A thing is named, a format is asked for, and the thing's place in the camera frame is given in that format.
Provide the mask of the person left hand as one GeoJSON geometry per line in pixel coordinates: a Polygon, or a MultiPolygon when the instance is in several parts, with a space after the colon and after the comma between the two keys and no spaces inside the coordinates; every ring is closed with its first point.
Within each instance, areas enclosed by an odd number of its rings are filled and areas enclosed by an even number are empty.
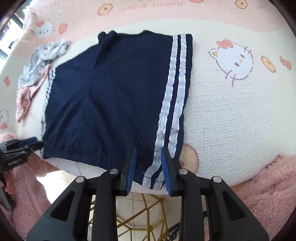
{"type": "Polygon", "coordinates": [[[10,195],[15,194],[15,180],[12,174],[9,172],[6,177],[6,184],[4,184],[2,181],[0,181],[0,186],[4,187],[5,192],[7,192],[10,195]]]}

